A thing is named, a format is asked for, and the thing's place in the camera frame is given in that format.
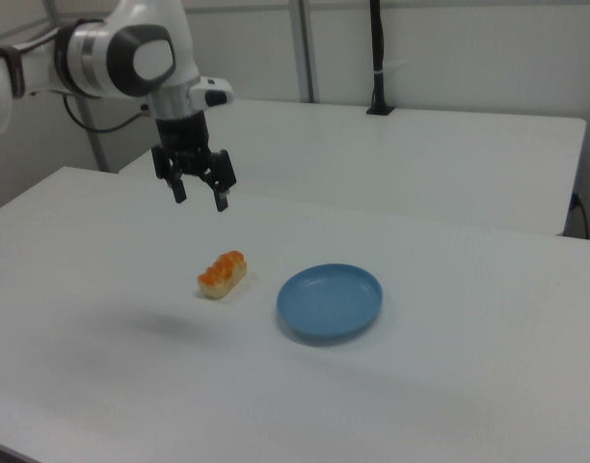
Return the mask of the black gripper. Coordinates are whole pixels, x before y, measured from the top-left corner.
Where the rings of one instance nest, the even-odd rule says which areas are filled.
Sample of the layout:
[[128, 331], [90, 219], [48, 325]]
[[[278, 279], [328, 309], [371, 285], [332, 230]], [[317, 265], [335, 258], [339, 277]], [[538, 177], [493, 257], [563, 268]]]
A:
[[156, 177], [172, 189], [177, 204], [187, 196], [182, 175], [200, 177], [213, 191], [218, 212], [228, 208], [229, 189], [237, 182], [227, 150], [211, 152], [204, 113], [156, 120], [160, 144], [151, 148]]

